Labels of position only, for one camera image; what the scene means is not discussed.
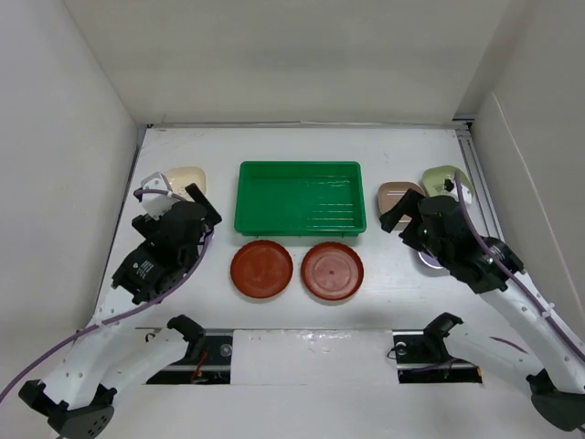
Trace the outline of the pink square plate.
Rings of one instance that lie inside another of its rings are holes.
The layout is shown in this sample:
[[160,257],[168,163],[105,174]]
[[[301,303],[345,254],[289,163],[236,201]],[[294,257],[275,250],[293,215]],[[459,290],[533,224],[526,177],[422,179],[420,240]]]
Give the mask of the pink square plate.
[[[423,198],[425,194],[422,188],[411,182],[387,182],[380,186],[378,190],[378,206],[380,210],[380,216],[392,209],[397,202],[402,198],[408,189],[414,189],[421,193]],[[410,219],[407,216],[403,216],[399,224],[394,230],[405,230],[408,227],[415,227],[417,225],[408,225]]]

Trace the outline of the purple square plate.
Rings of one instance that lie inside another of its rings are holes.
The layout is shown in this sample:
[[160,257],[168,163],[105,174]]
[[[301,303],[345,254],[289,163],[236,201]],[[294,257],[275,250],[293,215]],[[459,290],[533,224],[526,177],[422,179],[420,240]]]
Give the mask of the purple square plate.
[[437,277],[447,274],[447,271],[439,264],[439,262],[426,252],[419,252],[419,258],[428,275]]

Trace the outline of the green square plate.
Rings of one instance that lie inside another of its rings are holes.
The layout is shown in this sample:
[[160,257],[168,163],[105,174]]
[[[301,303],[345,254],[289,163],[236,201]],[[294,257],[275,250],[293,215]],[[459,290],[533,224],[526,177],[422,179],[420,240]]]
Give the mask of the green square plate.
[[450,196],[458,198],[455,175],[459,174],[462,187],[463,201],[472,206],[475,190],[470,179],[456,166],[437,166],[427,169],[421,177],[422,187],[429,197]]

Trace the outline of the beige square plate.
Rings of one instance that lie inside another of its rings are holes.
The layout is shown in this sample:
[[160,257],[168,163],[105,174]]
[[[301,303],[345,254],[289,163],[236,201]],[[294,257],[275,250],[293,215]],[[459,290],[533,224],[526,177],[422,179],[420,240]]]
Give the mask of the beige square plate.
[[169,169],[164,172],[171,190],[180,197],[193,201],[194,199],[186,191],[191,184],[196,184],[203,195],[207,192],[207,179],[205,172],[197,166],[186,166]]

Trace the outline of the red round plate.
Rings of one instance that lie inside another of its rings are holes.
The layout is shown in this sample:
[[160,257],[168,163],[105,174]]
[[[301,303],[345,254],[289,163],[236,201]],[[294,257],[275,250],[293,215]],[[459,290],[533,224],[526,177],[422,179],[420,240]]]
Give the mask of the red round plate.
[[313,296],[329,302],[344,301],[356,294],[364,275],[358,254],[341,242],[315,245],[301,264],[304,286]]
[[293,260],[278,242],[258,240],[242,246],[230,264],[234,286],[251,299],[271,299],[293,277]]

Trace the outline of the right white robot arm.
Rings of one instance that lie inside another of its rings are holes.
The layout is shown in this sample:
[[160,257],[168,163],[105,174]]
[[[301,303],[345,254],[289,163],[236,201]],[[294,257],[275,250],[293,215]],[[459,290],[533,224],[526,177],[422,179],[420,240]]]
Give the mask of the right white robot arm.
[[465,205],[451,196],[408,190],[380,218],[386,233],[403,217],[402,242],[434,258],[450,276],[490,305],[526,348],[485,336],[450,313],[421,331],[422,348],[435,360],[462,359],[516,387],[561,431],[584,428],[584,343],[542,294],[525,283],[524,264],[503,242],[480,235]]

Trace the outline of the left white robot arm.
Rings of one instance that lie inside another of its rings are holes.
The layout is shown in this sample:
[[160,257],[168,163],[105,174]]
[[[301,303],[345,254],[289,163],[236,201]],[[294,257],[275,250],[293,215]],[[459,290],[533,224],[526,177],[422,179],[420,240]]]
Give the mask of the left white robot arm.
[[135,329],[176,292],[202,262],[221,217],[197,184],[185,197],[142,185],[134,192],[154,207],[135,217],[143,241],[122,260],[85,328],[43,354],[70,350],[46,377],[26,381],[19,398],[43,415],[60,438],[96,438],[112,420],[122,392],[166,366],[198,360],[206,331],[185,315],[172,317],[141,348]]

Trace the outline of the green plastic bin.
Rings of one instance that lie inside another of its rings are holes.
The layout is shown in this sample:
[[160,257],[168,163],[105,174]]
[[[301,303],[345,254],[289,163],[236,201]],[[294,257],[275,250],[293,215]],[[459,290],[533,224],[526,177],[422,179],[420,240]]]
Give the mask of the green plastic bin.
[[245,161],[234,229],[243,236],[356,237],[367,229],[355,161]]

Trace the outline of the aluminium rail right side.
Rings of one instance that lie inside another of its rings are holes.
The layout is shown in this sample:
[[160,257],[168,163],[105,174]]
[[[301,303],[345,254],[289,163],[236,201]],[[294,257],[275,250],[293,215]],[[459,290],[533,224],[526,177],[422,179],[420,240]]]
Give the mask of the aluminium rail right side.
[[457,128],[457,139],[460,144],[463,161],[466,166],[466,175],[475,189],[475,199],[484,222],[485,230],[499,239],[503,239],[503,232],[497,218],[495,205],[487,186],[479,156],[474,146],[471,128],[475,118],[472,114],[456,114],[452,121]]

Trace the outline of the front mounting rail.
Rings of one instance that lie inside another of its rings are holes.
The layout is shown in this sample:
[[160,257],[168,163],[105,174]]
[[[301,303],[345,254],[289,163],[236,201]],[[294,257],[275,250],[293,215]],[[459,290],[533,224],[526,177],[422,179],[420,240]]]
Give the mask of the front mounting rail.
[[398,367],[388,330],[236,330],[231,354],[219,355],[224,338],[207,340],[201,375],[197,362],[179,362],[147,382],[158,385],[357,386],[397,384]]

